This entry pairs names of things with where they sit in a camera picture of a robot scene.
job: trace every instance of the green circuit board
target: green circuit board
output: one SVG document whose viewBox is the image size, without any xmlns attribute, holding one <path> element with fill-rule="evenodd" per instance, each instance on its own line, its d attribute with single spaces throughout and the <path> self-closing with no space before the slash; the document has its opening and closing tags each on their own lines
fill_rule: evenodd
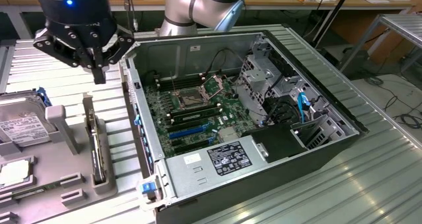
<svg viewBox="0 0 422 224">
<path fill-rule="evenodd" d="M 233 96 L 234 90 L 228 79 L 222 81 L 222 85 L 224 90 L 208 102 L 205 102 L 202 97 L 198 98 L 200 87 L 185 88 L 177 91 L 160 91 L 156 86 L 146 87 L 148 103 L 156 122 L 160 141 L 168 157 L 220 144 L 222 142 L 218 137 L 218 131 L 221 129 L 233 127 L 238 136 L 241 136 L 244 132 L 257 128 L 241 100 Z M 220 90 L 218 82 L 214 79 L 208 81 L 205 87 L 209 95 L 213 95 Z M 169 97 L 172 98 L 173 109 L 169 108 L 169 103 L 166 102 L 166 98 Z M 204 119 L 198 118 L 202 125 L 209 124 L 206 131 L 177 139 L 170 139 L 168 128 L 172 127 L 172 122 L 168 114 L 170 112 L 213 105 L 216 103 L 221 103 L 221 114 Z M 196 149 L 188 149 L 184 152 L 177 152 L 180 147 L 205 140 L 209 140 L 209 143 L 205 146 L 197 147 Z M 173 145 L 173 142 L 176 141 L 180 141 L 178 146 Z"/>
</svg>

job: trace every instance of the motherboard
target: motherboard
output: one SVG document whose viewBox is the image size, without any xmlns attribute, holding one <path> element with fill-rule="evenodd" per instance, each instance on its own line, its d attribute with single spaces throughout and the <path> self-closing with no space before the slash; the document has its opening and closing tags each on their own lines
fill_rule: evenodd
<svg viewBox="0 0 422 224">
<path fill-rule="evenodd" d="M 234 82 L 221 75 L 204 78 L 200 86 L 173 83 L 145 88 L 161 145 L 168 157 L 234 140 L 257 128 Z"/>
</svg>

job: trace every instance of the metal table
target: metal table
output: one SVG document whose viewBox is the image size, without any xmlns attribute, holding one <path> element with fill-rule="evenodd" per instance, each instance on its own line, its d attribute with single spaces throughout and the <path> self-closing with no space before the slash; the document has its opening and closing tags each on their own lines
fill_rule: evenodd
<svg viewBox="0 0 422 224">
<path fill-rule="evenodd" d="M 388 35 L 392 33 L 392 30 L 399 33 L 405 39 L 408 39 L 416 46 L 422 48 L 422 15 L 412 14 L 412 15 L 380 15 L 372 25 L 369 26 L 368 31 L 365 32 L 359 44 L 352 50 L 352 53 L 348 58 L 344 58 L 340 62 L 340 70 L 345 71 L 352 59 L 356 57 L 359 51 L 361 50 L 367 40 L 372 36 L 375 30 L 380 25 L 385 25 L 389 32 L 380 36 L 376 43 L 369 49 L 369 55 L 375 52 L 375 49 L 383 43 Z M 412 64 L 417 61 L 420 56 L 422 55 L 422 50 L 413 56 L 411 60 L 407 61 L 407 64 L 403 67 L 403 71 L 405 71 Z"/>
<path fill-rule="evenodd" d="M 292 50 L 333 94 L 352 110 L 369 135 L 317 172 L 201 220 L 198 224 L 233 223 L 419 223 L 422 218 L 422 144 L 359 91 L 298 34 L 281 25 L 236 27 L 233 31 L 269 30 Z M 212 33 L 204 29 L 201 34 Z M 154 33 L 138 34 L 152 37 Z M 94 91 L 95 109 L 107 122 L 119 195 L 47 220 L 45 223 L 152 223 L 153 213 L 140 210 L 136 185 L 140 163 L 123 111 L 117 66 L 106 85 L 94 85 L 91 75 L 69 68 L 19 41 L 13 57 L 7 90 L 43 84 L 54 103 L 73 111 L 69 122 L 83 113 L 79 96 Z M 58 70 L 67 76 L 58 78 Z"/>
</svg>

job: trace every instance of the warning label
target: warning label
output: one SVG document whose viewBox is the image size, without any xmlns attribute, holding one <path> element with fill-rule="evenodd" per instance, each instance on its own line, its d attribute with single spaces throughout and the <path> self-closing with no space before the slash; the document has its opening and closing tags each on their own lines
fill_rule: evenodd
<svg viewBox="0 0 422 224">
<path fill-rule="evenodd" d="M 253 165 L 241 142 L 224 145 L 208 151 L 217 173 L 224 176 Z"/>
<path fill-rule="evenodd" d="M 0 122 L 0 129 L 17 144 L 49 137 L 38 116 Z"/>
</svg>

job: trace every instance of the power supply label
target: power supply label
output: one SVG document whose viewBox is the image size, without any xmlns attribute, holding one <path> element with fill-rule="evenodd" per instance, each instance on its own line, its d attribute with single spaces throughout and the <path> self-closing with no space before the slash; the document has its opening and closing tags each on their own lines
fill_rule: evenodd
<svg viewBox="0 0 422 224">
<path fill-rule="evenodd" d="M 230 174 L 253 165 L 241 142 L 224 145 L 208 150 L 214 168 L 221 176 Z"/>
<path fill-rule="evenodd" d="M 0 129 L 17 144 L 49 137 L 38 116 L 3 121 Z"/>
</svg>

